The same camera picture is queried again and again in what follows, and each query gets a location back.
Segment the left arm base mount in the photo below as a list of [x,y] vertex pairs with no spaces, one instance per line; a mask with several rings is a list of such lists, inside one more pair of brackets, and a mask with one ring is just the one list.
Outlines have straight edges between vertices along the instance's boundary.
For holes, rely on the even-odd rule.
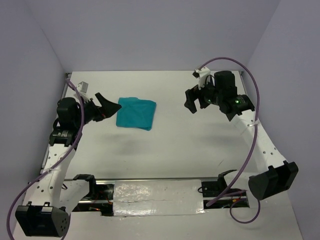
[[70,212],[99,212],[111,217],[114,215],[114,186],[97,181],[94,175],[78,174],[63,182],[60,201],[68,204]]

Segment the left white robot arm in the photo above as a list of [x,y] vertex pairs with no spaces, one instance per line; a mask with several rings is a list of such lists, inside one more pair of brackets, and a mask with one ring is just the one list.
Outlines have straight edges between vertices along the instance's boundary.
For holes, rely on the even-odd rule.
[[27,237],[64,237],[79,201],[84,197],[93,199],[98,194],[96,179],[91,174],[77,174],[71,182],[64,183],[84,125],[108,119],[121,109],[120,104],[100,93],[95,97],[99,106],[83,94],[78,99],[65,97],[57,103],[57,119],[49,137],[44,171],[35,181],[27,204],[19,205],[15,211],[15,218]]

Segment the teal t shirt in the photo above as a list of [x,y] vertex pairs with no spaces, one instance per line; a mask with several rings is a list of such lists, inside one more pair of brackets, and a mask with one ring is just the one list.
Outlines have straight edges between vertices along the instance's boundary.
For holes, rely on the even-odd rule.
[[116,126],[150,131],[153,127],[157,103],[137,97],[120,97],[121,109],[116,114]]

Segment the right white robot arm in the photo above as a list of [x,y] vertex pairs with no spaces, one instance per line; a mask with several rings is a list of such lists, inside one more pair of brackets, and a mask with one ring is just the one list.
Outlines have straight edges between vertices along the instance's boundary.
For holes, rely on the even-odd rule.
[[287,161],[277,150],[256,118],[257,108],[247,95],[238,93],[235,75],[228,70],[211,73],[207,67],[195,70],[192,75],[198,84],[185,91],[184,106],[195,114],[196,101],[201,109],[215,105],[238,129],[249,146],[248,156],[257,167],[257,173],[253,174],[246,173],[244,167],[239,170],[241,176],[247,177],[252,195],[262,201],[287,191],[299,172],[298,165]]

